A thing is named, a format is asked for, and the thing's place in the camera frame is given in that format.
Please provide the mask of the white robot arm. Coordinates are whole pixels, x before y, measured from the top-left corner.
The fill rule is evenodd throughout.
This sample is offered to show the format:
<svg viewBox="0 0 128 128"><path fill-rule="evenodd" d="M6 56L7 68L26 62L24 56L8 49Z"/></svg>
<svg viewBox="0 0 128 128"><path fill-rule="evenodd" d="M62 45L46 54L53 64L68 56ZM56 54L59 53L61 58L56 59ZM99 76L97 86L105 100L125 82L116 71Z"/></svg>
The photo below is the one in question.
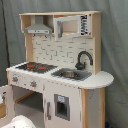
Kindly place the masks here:
<svg viewBox="0 0 128 128"><path fill-rule="evenodd" d="M2 128L36 128L36 126L29 118L19 115L14 117L10 123Z"/></svg>

